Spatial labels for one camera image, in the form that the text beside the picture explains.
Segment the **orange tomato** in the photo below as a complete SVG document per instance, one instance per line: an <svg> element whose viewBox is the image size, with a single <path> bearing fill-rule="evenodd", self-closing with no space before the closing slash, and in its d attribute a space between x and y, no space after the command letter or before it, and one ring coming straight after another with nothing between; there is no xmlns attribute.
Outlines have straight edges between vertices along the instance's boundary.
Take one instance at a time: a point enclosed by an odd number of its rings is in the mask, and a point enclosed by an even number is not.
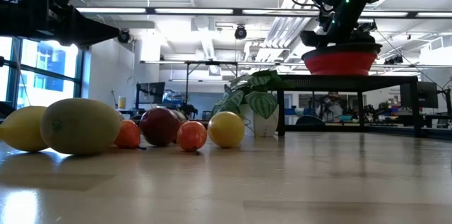
<svg viewBox="0 0 452 224"><path fill-rule="evenodd" d="M184 151L196 151L207 141L207 130L199 122L185 122L177 132L177 144Z"/></svg>
<svg viewBox="0 0 452 224"><path fill-rule="evenodd" d="M131 120L121 121L121 130L114 141L118 148L135 149L140 146L140 128Z"/></svg>

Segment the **tomato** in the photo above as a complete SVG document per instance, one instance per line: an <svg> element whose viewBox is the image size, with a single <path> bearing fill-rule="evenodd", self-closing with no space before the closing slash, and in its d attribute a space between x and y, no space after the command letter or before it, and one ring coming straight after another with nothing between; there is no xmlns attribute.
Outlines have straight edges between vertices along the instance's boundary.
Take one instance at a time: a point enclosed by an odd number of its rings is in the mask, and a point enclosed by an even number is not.
<svg viewBox="0 0 452 224"><path fill-rule="evenodd" d="M177 132L177 144L184 151L196 151L207 141L207 130L199 122L185 122Z"/></svg>
<svg viewBox="0 0 452 224"><path fill-rule="evenodd" d="M235 113L219 112L210 119L207 130L213 143L223 148L232 148L242 142L245 125Z"/></svg>
<svg viewBox="0 0 452 224"><path fill-rule="evenodd" d="M140 146L140 128L131 120L121 121L121 130L114 141L118 148L135 149Z"/></svg>

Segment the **window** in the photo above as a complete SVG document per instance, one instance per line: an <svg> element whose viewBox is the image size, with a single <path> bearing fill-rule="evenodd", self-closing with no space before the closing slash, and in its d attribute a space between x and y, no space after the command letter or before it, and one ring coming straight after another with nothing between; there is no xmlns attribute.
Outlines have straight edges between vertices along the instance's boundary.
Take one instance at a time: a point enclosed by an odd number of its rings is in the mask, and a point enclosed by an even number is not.
<svg viewBox="0 0 452 224"><path fill-rule="evenodd" d="M52 103L74 97L74 82L22 70L19 83L17 108L31 105L49 106Z"/></svg>
<svg viewBox="0 0 452 224"><path fill-rule="evenodd" d="M0 101L22 108L81 96L84 55L75 45L0 37L0 55Z"/></svg>
<svg viewBox="0 0 452 224"><path fill-rule="evenodd" d="M78 48L63 47L56 41L34 42L23 40L21 63L65 75L76 77Z"/></svg>
<svg viewBox="0 0 452 224"><path fill-rule="evenodd" d="M5 60L11 59L11 48L13 39L10 37L0 37L0 56L3 56ZM0 101L6 101L8 93L10 68L3 66L0 68Z"/></svg>

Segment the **potted plant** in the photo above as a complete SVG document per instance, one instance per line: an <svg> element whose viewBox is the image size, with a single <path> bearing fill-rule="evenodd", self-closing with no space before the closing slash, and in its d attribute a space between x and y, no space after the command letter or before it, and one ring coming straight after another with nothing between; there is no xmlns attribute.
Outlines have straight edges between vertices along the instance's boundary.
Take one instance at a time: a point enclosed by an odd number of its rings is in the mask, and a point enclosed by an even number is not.
<svg viewBox="0 0 452 224"><path fill-rule="evenodd" d="M229 111L245 121L246 135L273 136L278 125L278 102L271 92L287 87L277 71L258 71L234 79L225 85L225 94L211 112Z"/></svg>

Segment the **desk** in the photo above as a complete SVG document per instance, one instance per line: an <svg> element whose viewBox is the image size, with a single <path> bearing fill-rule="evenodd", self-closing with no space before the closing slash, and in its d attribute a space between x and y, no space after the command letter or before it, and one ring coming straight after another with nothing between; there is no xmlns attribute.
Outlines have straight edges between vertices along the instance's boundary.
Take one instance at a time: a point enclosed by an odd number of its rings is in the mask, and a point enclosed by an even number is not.
<svg viewBox="0 0 452 224"><path fill-rule="evenodd" d="M364 103L362 93L370 90L378 90L391 86L410 84L412 117L414 125L414 136L420 137L421 119L419 115L419 100L417 96L416 76L308 76L308 75L282 75L284 82L291 83L294 88L279 88L278 104L278 135L284 136L286 129L290 131L325 131L324 128L303 127L302 125L285 125L284 118L284 91L338 91L353 92L358 94L359 126L351 126L355 132L371 131L370 126L364 125Z"/></svg>

